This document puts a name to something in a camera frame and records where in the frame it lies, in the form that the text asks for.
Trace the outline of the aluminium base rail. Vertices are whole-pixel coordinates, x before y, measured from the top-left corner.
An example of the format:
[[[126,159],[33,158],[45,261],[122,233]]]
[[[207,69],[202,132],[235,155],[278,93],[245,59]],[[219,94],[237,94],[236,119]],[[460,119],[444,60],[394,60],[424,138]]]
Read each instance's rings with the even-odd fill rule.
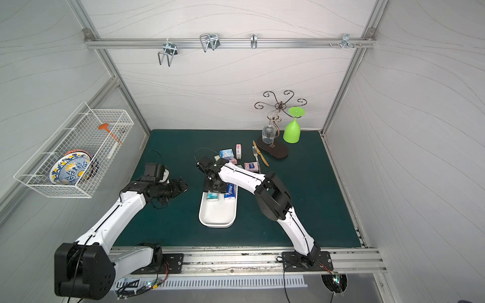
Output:
[[[293,274],[329,274],[331,271],[386,273],[387,268],[375,248],[323,248],[312,271],[301,267],[301,258],[291,247],[163,247],[162,252],[182,254],[174,276],[280,275],[293,269]]]

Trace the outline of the dark blue Tempo tissue pack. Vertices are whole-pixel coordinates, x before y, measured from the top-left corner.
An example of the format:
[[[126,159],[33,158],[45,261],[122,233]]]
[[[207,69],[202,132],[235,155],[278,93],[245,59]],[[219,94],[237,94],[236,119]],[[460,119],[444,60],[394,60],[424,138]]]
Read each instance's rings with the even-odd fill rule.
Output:
[[[224,199],[235,199],[236,198],[237,186],[229,183],[227,185],[227,190],[224,193]]]

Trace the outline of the double metal hook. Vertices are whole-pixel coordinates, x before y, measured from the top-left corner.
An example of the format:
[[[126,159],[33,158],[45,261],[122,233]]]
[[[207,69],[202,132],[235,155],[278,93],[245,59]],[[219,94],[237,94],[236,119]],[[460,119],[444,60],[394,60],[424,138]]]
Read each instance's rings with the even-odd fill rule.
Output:
[[[173,63],[173,59],[177,54],[178,54],[177,45],[167,40],[165,44],[162,46],[162,50],[157,53],[159,64],[162,65],[162,63],[165,61],[168,67],[171,67]]]
[[[200,35],[199,40],[205,53],[209,49],[216,50],[221,45],[217,34],[202,34]]]

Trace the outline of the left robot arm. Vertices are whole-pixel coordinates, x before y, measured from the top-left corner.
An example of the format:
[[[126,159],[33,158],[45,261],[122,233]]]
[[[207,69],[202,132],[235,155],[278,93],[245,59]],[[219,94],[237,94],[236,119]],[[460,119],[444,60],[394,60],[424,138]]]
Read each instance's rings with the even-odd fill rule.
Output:
[[[127,184],[109,211],[75,242],[54,253],[54,292],[59,297],[102,299],[115,282],[141,268],[169,274],[170,267],[157,244],[136,246],[110,258],[109,253],[135,215],[153,199],[170,199],[188,190],[182,179]]]

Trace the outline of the teal cartoon tissue pack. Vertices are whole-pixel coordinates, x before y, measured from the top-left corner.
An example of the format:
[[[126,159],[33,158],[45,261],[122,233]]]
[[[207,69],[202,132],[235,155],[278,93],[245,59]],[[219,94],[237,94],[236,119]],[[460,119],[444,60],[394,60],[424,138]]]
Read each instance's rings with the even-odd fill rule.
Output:
[[[218,201],[219,200],[219,194],[215,192],[209,191],[207,193],[207,201]]]

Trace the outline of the aluminium top rail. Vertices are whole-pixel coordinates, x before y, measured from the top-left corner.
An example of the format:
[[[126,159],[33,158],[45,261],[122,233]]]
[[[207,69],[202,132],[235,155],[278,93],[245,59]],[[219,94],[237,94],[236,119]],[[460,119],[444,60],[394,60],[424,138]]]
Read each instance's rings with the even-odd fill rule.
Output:
[[[199,38],[196,39],[168,39],[177,45],[179,50],[202,49]],[[167,39],[97,39],[85,41],[89,49],[162,49]],[[341,37],[331,38],[262,38],[258,37],[256,49],[325,49],[332,48],[328,44],[336,44]],[[219,49],[251,49],[250,37],[220,38]],[[351,38],[353,43],[361,43],[361,48],[373,48],[375,39]]]

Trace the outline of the pink Tempo tissue pack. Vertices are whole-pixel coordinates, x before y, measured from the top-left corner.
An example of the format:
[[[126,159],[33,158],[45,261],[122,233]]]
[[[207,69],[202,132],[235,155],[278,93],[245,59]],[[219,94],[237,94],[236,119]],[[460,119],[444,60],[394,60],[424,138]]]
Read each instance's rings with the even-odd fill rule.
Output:
[[[250,172],[259,172],[260,168],[257,162],[246,162],[245,170]]]

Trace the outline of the wooden knife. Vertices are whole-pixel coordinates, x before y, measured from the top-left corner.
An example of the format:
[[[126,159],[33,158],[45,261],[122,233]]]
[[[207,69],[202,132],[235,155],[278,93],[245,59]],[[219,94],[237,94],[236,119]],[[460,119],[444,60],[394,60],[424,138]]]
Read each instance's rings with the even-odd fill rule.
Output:
[[[258,148],[256,142],[253,140],[253,147],[257,153],[257,155],[261,158],[261,160],[263,161],[263,163],[269,167],[269,163],[266,161],[265,157],[263,156],[263,154],[261,153],[260,149]]]

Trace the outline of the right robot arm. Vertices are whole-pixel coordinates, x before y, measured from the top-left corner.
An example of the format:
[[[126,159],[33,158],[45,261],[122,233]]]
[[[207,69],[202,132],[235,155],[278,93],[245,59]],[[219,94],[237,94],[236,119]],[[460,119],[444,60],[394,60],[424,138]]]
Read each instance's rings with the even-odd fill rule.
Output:
[[[197,168],[205,174],[205,192],[223,193],[229,184],[233,184],[253,194],[264,216],[283,228],[299,256],[301,266],[305,269],[315,266],[320,256],[320,245],[304,228],[289,190],[275,173],[265,175],[250,172],[226,159],[214,160],[206,156],[197,161]]]

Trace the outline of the metal fork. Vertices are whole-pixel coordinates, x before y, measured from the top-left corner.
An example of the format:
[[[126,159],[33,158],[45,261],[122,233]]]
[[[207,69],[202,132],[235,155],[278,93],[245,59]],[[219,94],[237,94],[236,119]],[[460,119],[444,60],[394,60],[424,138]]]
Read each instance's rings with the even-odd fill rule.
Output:
[[[261,173],[261,165],[260,165],[260,162],[259,162],[258,152],[256,151],[255,146],[252,146],[252,153],[253,153],[253,156],[256,160],[256,166],[257,166],[257,169],[258,169],[258,173],[260,174]]]

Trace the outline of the single metal hook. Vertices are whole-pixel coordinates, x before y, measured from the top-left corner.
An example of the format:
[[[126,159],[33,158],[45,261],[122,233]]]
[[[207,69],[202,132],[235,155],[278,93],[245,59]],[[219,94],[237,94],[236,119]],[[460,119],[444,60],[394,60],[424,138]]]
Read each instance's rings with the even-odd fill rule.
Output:
[[[256,49],[258,47],[258,37],[256,34],[250,35],[250,47],[251,49]]]

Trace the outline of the light blue tissue pack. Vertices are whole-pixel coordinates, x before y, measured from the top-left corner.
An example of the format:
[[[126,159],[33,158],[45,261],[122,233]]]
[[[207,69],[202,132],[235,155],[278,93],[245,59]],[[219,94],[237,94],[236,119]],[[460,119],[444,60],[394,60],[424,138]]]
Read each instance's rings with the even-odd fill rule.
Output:
[[[220,150],[219,155],[222,159],[233,159],[234,158],[234,152],[231,148],[225,149],[225,150]]]

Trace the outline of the pink upright tissue pack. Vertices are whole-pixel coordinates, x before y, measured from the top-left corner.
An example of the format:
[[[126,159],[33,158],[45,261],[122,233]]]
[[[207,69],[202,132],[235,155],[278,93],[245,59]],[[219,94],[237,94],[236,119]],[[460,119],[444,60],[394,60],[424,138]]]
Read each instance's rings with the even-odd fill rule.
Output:
[[[242,159],[242,146],[241,146],[241,144],[236,145],[236,158],[238,160]]]

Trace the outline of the white oval storage box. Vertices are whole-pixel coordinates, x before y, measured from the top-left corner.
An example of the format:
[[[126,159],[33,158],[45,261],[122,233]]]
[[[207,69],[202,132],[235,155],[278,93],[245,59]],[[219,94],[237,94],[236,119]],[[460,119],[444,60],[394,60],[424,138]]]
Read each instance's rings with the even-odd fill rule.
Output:
[[[237,214],[237,189],[234,198],[224,198],[219,194],[218,200],[207,199],[207,193],[202,194],[199,210],[199,221],[204,226],[225,229],[233,225]]]

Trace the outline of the green plastic wine glass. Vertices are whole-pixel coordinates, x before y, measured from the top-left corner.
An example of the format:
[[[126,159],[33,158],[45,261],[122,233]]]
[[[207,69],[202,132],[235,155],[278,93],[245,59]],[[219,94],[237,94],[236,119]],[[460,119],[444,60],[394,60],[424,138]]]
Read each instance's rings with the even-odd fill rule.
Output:
[[[299,141],[301,135],[298,119],[303,117],[306,112],[302,107],[291,107],[288,113],[293,120],[285,127],[283,139],[287,143],[295,144]]]

